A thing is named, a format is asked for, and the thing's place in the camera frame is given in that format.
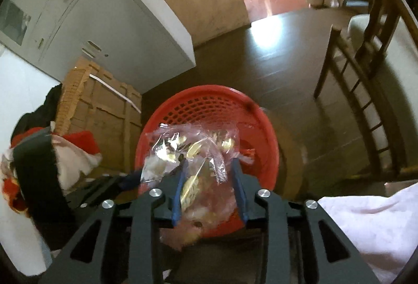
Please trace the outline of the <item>clear plastic bag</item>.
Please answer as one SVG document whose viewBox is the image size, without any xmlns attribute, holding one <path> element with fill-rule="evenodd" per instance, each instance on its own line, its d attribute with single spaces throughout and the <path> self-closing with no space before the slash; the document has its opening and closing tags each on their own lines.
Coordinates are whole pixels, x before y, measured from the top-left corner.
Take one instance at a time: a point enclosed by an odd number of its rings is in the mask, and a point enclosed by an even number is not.
<svg viewBox="0 0 418 284">
<path fill-rule="evenodd" d="M 255 151 L 240 147 L 234 124 L 162 124 L 144 135 L 144 144 L 140 191 L 157 187 L 182 160 L 188 162 L 181 187 L 181 217 L 174 228 L 161 230 L 164 244 L 180 251 L 199 239 L 242 228 L 231 164 L 235 158 L 253 164 Z"/>
</svg>

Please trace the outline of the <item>pink floral tablecloth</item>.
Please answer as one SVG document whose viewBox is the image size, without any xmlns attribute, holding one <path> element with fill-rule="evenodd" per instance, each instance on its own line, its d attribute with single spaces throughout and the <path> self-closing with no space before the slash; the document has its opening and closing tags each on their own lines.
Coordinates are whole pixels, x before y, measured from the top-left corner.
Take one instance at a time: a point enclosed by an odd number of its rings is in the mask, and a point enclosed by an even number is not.
<svg viewBox="0 0 418 284">
<path fill-rule="evenodd" d="M 381 283 L 392 283 L 417 247 L 417 185 L 390 197 L 323 197 L 338 224 Z"/>
</svg>

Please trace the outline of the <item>large cardboard carton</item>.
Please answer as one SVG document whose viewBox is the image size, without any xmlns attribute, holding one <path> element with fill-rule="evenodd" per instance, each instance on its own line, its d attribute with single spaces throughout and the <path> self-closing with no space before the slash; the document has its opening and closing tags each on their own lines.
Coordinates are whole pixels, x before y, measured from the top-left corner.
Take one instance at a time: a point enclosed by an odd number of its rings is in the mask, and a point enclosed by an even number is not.
<svg viewBox="0 0 418 284">
<path fill-rule="evenodd" d="M 142 131 L 142 96 L 99 64 L 80 57 L 62 82 L 55 131 L 89 131 L 102 154 L 95 173 L 129 173 Z"/>
</svg>

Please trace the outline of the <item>red plastic basket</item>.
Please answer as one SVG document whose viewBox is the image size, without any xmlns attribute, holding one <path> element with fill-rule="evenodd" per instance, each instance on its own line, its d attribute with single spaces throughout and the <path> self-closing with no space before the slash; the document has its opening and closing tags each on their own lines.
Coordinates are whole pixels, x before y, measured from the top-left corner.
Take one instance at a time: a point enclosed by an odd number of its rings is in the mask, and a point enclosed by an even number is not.
<svg viewBox="0 0 418 284">
<path fill-rule="evenodd" d="M 137 145 L 140 192 L 172 174 L 181 158 L 189 165 L 181 187 L 182 218 L 169 233 L 181 244 L 243 227 L 230 174 L 233 159 L 262 187 L 272 190 L 276 185 L 279 151 L 272 124 L 257 103 L 233 88 L 188 88 L 157 108 Z"/>
</svg>

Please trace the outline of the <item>grey cabinet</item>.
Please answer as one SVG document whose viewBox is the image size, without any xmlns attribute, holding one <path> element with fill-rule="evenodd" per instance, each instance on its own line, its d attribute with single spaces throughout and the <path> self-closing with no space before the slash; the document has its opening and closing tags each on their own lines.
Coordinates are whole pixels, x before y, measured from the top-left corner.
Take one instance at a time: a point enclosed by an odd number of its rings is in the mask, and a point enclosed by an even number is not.
<svg viewBox="0 0 418 284">
<path fill-rule="evenodd" d="M 58 80 L 84 57 L 142 93 L 195 66 L 165 0 L 1 0 L 1 43 Z"/>
</svg>

